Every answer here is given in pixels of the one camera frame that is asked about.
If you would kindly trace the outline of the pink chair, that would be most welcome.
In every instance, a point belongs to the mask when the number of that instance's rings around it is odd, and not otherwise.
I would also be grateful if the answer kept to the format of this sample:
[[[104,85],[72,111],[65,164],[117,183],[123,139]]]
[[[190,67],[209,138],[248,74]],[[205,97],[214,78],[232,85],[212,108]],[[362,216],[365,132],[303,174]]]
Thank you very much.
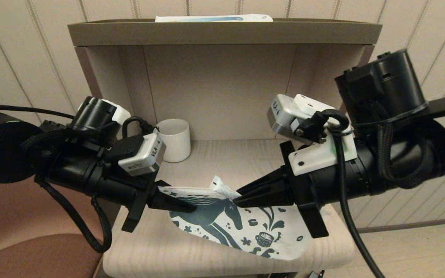
[[[0,278],[93,278],[102,256],[32,178],[0,184]]]

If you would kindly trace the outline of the white horse print pouch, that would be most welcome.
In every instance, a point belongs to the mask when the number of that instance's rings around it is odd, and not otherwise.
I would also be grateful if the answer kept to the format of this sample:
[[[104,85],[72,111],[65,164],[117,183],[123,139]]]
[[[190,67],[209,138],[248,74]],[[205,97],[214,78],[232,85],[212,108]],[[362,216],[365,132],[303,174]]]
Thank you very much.
[[[171,221],[193,236],[277,260],[297,259],[312,241],[295,206],[241,208],[210,188],[160,191],[196,206],[191,213],[169,212]]]

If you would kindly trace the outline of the white ribbed ceramic mug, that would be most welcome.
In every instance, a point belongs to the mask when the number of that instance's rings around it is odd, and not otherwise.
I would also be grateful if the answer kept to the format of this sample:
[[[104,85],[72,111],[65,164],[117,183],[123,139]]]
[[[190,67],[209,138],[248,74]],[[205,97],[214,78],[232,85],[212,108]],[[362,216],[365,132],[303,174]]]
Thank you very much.
[[[190,125],[182,119],[166,119],[157,123],[159,136],[166,145],[163,160],[178,163],[191,153]]]

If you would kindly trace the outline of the white blue toothbrush box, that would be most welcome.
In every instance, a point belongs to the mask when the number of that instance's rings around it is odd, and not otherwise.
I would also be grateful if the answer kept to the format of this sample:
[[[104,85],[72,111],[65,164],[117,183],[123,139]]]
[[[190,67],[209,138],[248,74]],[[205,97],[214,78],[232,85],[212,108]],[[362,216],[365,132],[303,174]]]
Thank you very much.
[[[219,16],[156,16],[155,23],[173,22],[273,22],[265,14],[219,15]]]

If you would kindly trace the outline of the beige wooden desk shelf unit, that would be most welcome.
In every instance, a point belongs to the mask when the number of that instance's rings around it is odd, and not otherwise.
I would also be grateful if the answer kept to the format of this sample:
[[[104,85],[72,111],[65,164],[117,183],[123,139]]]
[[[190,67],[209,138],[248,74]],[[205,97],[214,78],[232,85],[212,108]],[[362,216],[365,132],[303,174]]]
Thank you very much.
[[[113,19],[69,24],[91,94],[149,122],[180,118],[190,125],[191,156],[162,165],[174,186],[206,188],[214,175],[234,189],[283,164],[267,121],[277,94],[304,94],[341,107],[334,78],[369,62],[380,24],[329,19],[274,22],[155,23]],[[127,209],[103,258],[113,278],[250,276],[334,270],[357,257],[335,207],[329,236],[312,239],[293,261],[260,258],[177,229],[166,212],[146,208],[133,233],[122,232]]]

